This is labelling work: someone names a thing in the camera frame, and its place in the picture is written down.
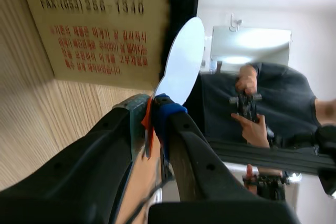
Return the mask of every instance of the wooden wall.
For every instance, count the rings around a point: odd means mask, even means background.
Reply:
[[[85,135],[143,90],[58,81],[26,0],[1,0],[0,190]]]

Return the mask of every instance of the black cable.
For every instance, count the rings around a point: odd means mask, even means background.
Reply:
[[[128,220],[125,222],[125,224],[132,224],[133,221],[135,220],[135,218],[139,215],[139,213],[141,212],[141,209],[143,208],[143,206],[153,197],[153,195],[155,194],[155,192],[157,190],[159,190],[160,188],[164,187],[168,182],[173,181],[175,178],[169,177],[167,179],[165,179],[164,181],[162,181],[160,184],[158,184],[157,186],[155,186],[150,193],[148,194],[147,197],[145,197],[144,199],[142,199],[142,201],[138,204],[138,206],[136,207],[136,209],[134,210],[133,214],[128,218]]]

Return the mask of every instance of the black curtain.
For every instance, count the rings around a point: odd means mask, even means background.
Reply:
[[[170,24],[165,32],[163,50],[161,54],[160,79],[163,77],[170,47],[182,26],[197,14],[198,0],[169,0]]]

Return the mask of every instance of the orange tag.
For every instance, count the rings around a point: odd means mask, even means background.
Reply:
[[[154,127],[152,124],[152,102],[153,102],[153,98],[150,97],[147,103],[147,109],[146,109],[146,115],[143,118],[143,120],[141,121],[141,124],[145,127],[145,129],[147,130],[147,139],[145,139],[146,141],[146,145],[148,146],[148,158],[150,158],[152,156],[152,149],[153,149],[153,140],[154,140]]]

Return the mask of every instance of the hook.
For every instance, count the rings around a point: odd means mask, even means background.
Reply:
[[[237,31],[239,31],[240,25],[242,24],[243,21],[241,19],[240,20],[233,20],[233,16],[234,16],[234,13],[231,14],[229,30],[232,31],[233,33],[235,33]]]

